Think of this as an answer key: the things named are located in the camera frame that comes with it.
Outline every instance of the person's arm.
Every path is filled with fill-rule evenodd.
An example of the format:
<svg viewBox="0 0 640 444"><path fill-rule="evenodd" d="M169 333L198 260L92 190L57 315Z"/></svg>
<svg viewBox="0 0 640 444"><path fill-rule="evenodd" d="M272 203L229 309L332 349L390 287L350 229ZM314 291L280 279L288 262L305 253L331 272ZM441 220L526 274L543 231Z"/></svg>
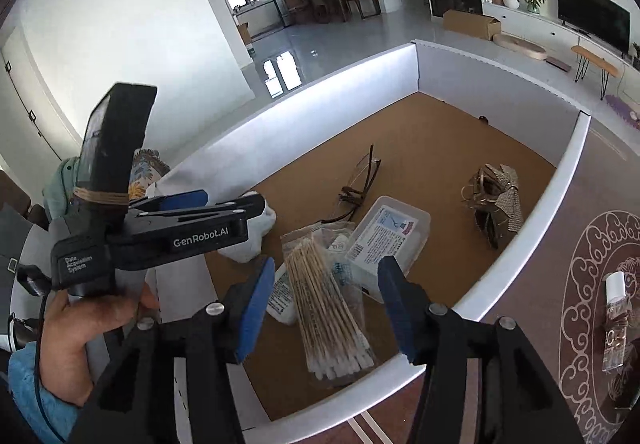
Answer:
<svg viewBox="0 0 640 444"><path fill-rule="evenodd" d="M158 308L158 300L147 286L140 303ZM126 297L103 296L69 304L66 291L56 294L45 314L40 345L40 395L47 419L65 439L91 394L84 345L109 330L125 325L136 313L137 304ZM31 429L44 444L59 444L49 429L35 396L33 371L35 343L15 352L9 361L9 386L14 401Z"/></svg>

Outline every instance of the finger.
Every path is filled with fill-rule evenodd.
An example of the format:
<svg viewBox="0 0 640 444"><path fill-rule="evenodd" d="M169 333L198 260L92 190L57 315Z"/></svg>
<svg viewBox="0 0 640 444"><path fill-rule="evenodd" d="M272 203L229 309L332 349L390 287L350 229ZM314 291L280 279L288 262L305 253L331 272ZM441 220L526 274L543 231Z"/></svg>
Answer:
<svg viewBox="0 0 640 444"><path fill-rule="evenodd" d="M147 283L145 283L144 286L142 287L142 294L140 295L140 303L142 304L142 306L148 309L157 310L160 308L160 302L158 301L158 298L156 298L154 293L151 292L151 289L149 288Z"/></svg>
<svg viewBox="0 0 640 444"><path fill-rule="evenodd" d="M47 306L47 311L45 312L44 319L50 319L57 314L60 314L66 306L69 305L69 296L66 293L66 290L59 290L56 295L51 300L51 303Z"/></svg>
<svg viewBox="0 0 640 444"><path fill-rule="evenodd" d="M56 330L68 338L72 348L126 325L136 313L137 303L124 296L83 298L67 307L56 320Z"/></svg>

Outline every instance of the white tv cabinet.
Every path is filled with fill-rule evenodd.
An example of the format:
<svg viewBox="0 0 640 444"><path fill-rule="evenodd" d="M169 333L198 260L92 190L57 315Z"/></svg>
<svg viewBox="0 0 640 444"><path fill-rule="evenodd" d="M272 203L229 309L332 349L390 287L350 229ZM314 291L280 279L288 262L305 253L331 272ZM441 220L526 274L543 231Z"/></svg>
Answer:
<svg viewBox="0 0 640 444"><path fill-rule="evenodd" d="M482 10L485 15L493 16L502 22L503 32L543 46L550 56L569 63L573 71L577 69L576 55L571 51L574 45L581 45L605 59L622 74L619 78L610 79L607 94L619 96L636 112L640 112L640 71L623 60L613 47L562 26L562 23L554 18L494 4L482 4ZM600 77L600 69L590 66L585 80L578 84L589 85L597 92L596 89L600 87Z"/></svg>

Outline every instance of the round white vase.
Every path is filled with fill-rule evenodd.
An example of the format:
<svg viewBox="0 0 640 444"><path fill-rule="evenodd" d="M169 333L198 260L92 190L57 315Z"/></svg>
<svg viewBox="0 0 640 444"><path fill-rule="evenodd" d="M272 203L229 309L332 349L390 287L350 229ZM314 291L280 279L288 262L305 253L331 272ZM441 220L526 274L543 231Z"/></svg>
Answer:
<svg viewBox="0 0 640 444"><path fill-rule="evenodd" d="M505 7L509 7L510 9L517 9L520 7L519 0L503 0Z"/></svg>

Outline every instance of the purple rug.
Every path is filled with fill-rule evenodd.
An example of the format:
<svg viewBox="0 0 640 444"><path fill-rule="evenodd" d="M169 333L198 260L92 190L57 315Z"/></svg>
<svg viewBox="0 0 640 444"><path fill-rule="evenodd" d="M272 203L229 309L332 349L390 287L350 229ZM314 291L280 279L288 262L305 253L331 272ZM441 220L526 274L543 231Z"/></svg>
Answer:
<svg viewBox="0 0 640 444"><path fill-rule="evenodd" d="M632 111L632 108L628 104L626 104L619 97L611 94L607 94L605 96L605 100L607 101L607 104L611 108L613 108L620 117L622 117L626 122L628 122L628 124L640 130L640 124L634 121L633 119L631 119L630 113Z"/></svg>

